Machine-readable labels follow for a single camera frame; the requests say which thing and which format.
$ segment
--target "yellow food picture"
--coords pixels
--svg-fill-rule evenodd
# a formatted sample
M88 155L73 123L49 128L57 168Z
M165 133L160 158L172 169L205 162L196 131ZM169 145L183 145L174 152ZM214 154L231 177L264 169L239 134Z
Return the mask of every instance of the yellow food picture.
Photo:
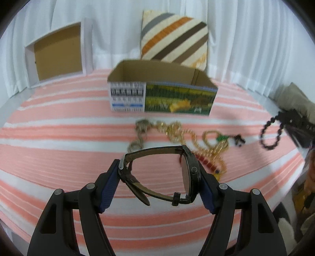
M171 113L174 113L174 112L179 111L179 110L189 110L190 107L191 107L190 101L185 99L185 100L179 101L177 103L172 103L169 106L169 110L171 111Z

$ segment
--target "silver screw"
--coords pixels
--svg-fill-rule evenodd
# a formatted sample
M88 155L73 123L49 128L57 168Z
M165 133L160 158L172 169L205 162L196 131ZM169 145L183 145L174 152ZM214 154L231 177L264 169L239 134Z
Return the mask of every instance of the silver screw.
M197 171L198 171L197 167L194 166L194 167L192 168L192 173L196 173Z
M258 189L253 189L252 192L255 195L259 195L260 194L260 191Z
M56 189L54 194L55 195L60 195L62 193L62 189Z
M227 189L227 185L226 185L225 183L221 183L221 184L219 185L219 188L220 188L220 189Z
M93 188L95 188L95 184L94 183L89 183L89 184L86 185L86 188L87 189L93 189Z

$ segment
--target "blue gripper pad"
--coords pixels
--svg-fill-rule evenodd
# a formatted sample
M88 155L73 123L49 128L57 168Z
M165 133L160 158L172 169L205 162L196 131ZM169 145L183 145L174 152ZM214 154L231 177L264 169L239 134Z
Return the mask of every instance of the blue gripper pad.
M199 194L204 207L209 210L211 214L215 214L215 206L213 204L212 192L203 175L201 175L200 179Z
M102 200L99 205L101 213L103 213L111 205L119 181L120 177L118 175L118 165L116 165L116 168L110 174L110 177L102 190Z

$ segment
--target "person's hand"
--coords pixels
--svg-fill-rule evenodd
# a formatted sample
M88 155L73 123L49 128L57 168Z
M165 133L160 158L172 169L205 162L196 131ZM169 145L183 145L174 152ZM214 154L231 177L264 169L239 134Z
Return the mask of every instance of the person's hand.
M310 152L310 162L309 162L309 168L307 172L306 181L304 183L304 190L307 195L311 194L312 192L315 192L315 150Z

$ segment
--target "person's arm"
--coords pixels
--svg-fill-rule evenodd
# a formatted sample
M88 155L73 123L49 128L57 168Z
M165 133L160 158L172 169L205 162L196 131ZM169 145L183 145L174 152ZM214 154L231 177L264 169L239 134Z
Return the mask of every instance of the person's arm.
M304 183L304 190L309 195L312 192L315 192L315 141L312 143L312 147L310 149L310 161L309 168L306 177L306 181Z

